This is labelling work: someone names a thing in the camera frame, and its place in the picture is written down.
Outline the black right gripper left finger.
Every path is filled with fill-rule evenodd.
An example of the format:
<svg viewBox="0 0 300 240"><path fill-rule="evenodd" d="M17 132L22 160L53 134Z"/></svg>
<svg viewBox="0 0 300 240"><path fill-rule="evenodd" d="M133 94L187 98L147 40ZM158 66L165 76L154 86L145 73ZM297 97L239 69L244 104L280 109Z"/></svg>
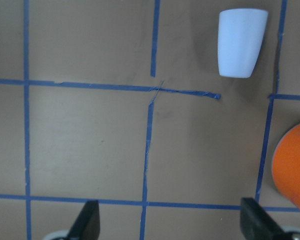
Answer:
<svg viewBox="0 0 300 240"><path fill-rule="evenodd" d="M74 224L70 228L67 240L97 240L100 236L100 211L99 201L87 201Z"/></svg>

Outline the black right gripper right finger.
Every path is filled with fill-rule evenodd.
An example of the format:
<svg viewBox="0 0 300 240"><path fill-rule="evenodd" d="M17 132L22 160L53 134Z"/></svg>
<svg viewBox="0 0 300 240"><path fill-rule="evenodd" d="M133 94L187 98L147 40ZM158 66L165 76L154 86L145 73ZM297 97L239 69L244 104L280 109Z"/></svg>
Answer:
<svg viewBox="0 0 300 240"><path fill-rule="evenodd" d="M300 240L300 230L279 226L251 197L240 200L240 230L246 240Z"/></svg>

